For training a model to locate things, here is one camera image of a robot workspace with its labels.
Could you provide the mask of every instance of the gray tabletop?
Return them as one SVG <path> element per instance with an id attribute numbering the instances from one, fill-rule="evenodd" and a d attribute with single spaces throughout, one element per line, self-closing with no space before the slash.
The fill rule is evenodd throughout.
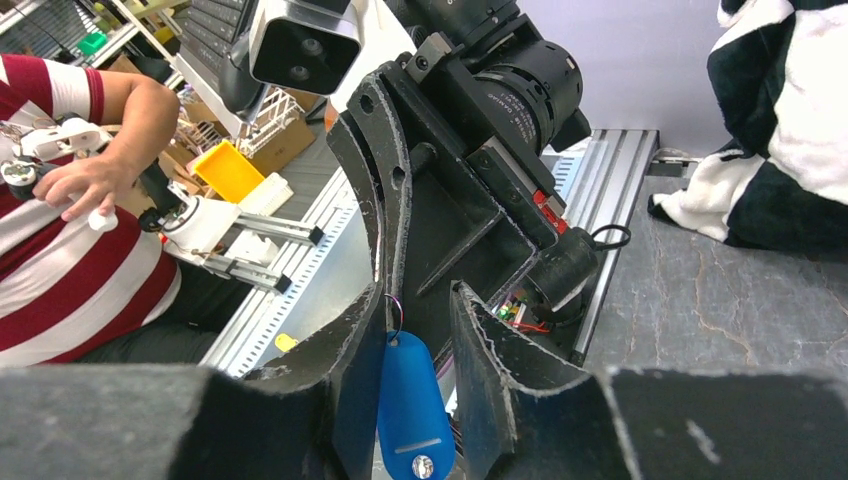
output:
<path id="1" fill-rule="evenodd" d="M 586 366 L 789 366 L 848 376 L 848 268 L 738 250 L 652 220 L 649 177 L 619 258 Z"/>

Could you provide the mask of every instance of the striped shirt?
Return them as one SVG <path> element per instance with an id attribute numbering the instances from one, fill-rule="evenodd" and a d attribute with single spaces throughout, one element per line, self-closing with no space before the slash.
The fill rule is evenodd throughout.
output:
<path id="1" fill-rule="evenodd" d="M 8 125 L 26 131 L 63 113 L 99 123 L 103 95 L 96 70 L 0 55 L 0 121 Z M 0 161 L 11 145 L 0 138 Z M 73 361 L 158 317 L 179 289 L 173 259 L 126 211 L 106 233 L 89 228 L 86 215 L 66 223 L 61 213 L 16 200 L 0 180 L 0 366 Z"/>

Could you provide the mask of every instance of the bolt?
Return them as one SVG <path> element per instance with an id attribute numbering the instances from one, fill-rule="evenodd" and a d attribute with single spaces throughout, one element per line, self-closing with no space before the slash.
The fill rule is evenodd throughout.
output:
<path id="1" fill-rule="evenodd" d="M 412 460 L 412 472 L 416 478 L 430 478 L 433 476 L 433 461 L 427 455 L 418 455 Z"/>

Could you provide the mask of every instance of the blue key tag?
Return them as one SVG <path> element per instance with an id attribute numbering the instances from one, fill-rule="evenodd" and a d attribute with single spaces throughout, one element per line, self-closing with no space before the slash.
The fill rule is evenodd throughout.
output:
<path id="1" fill-rule="evenodd" d="M 411 333 L 388 333 L 377 433 L 394 480 L 444 480 L 453 469 L 456 446 L 433 361 Z"/>

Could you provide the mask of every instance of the black and white blanket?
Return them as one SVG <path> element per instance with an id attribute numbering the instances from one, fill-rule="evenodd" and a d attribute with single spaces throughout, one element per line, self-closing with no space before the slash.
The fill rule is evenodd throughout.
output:
<path id="1" fill-rule="evenodd" d="M 648 211 L 727 245 L 848 248 L 848 0 L 721 0 L 707 70 L 733 140 Z"/>

